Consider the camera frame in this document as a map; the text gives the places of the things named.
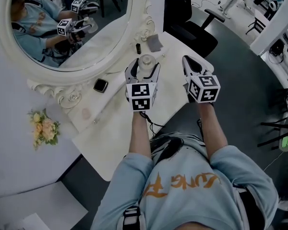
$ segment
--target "chair armrest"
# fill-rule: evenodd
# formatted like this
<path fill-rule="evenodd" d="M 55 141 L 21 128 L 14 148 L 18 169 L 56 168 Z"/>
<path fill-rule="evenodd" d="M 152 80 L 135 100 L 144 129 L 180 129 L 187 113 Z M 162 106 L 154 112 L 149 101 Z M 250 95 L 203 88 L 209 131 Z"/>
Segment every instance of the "chair armrest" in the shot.
<path fill-rule="evenodd" d="M 177 33 L 180 37 L 183 37 L 185 40 L 195 40 L 196 36 L 194 36 L 192 33 L 188 32 L 186 29 L 184 29 L 182 26 L 174 24 L 171 26 L 171 29 Z"/>
<path fill-rule="evenodd" d="M 216 12 L 214 12 L 212 10 L 206 9 L 205 12 L 208 13 L 209 16 L 211 15 L 211 16 L 215 17 L 217 20 L 219 20 L 221 22 L 225 21 L 225 18 L 223 16 L 219 15 L 218 13 L 216 13 Z"/>

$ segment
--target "black office chair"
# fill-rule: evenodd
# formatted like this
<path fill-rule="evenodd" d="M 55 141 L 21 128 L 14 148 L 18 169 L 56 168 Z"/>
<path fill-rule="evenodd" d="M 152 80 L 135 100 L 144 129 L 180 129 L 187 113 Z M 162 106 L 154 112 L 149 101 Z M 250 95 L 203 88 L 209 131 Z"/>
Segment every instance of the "black office chair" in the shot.
<path fill-rule="evenodd" d="M 187 21 L 192 16 L 191 0 L 165 0 L 163 30 L 182 41 L 201 57 L 208 56 L 217 46 L 217 40 L 205 28 L 216 18 L 224 22 L 225 19 L 211 10 L 202 26 Z"/>

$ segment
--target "flower bouquet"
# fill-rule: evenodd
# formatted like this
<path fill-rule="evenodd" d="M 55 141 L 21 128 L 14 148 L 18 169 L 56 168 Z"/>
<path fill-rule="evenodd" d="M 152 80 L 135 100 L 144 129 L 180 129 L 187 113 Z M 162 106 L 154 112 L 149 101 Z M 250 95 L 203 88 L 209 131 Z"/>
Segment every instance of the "flower bouquet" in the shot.
<path fill-rule="evenodd" d="M 53 122 L 46 114 L 46 109 L 42 112 L 31 111 L 28 113 L 30 116 L 30 123 L 34 127 L 33 131 L 33 147 L 38 149 L 43 143 L 56 145 L 58 143 L 59 122 Z"/>

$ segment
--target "white wall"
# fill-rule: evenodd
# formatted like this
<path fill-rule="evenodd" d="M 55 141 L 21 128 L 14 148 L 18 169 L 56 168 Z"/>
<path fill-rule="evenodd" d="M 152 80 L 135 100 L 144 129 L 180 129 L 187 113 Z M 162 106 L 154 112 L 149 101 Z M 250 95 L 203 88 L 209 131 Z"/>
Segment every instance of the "white wall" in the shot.
<path fill-rule="evenodd" d="M 56 181 L 80 154 L 70 140 L 35 152 L 27 115 L 47 98 L 31 91 L 26 77 L 0 47 L 0 196 Z"/>
<path fill-rule="evenodd" d="M 269 25 L 259 34 L 255 41 L 250 45 L 251 50 L 261 55 L 269 49 L 277 39 L 281 37 L 288 28 L 288 0 L 280 6 Z"/>
<path fill-rule="evenodd" d="M 148 14 L 152 16 L 158 33 L 163 32 L 164 0 L 150 0 L 152 6 L 148 8 Z"/>

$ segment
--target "yellow flower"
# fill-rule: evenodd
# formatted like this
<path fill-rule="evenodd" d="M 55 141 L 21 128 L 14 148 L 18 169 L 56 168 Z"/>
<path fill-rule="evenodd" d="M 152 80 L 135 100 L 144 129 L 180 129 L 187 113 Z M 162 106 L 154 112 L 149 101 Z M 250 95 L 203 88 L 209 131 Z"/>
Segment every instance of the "yellow flower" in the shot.
<path fill-rule="evenodd" d="M 34 130 L 34 132 L 33 132 L 34 140 L 37 140 L 39 135 L 40 135 L 40 132 L 38 132 L 37 130 Z"/>
<path fill-rule="evenodd" d="M 36 123 L 40 121 L 40 115 L 38 113 L 35 113 L 33 115 L 33 121 L 36 122 Z"/>
<path fill-rule="evenodd" d="M 42 129 L 43 129 L 43 126 L 40 123 L 37 123 L 35 125 L 36 132 L 40 133 L 40 132 L 42 132 Z"/>

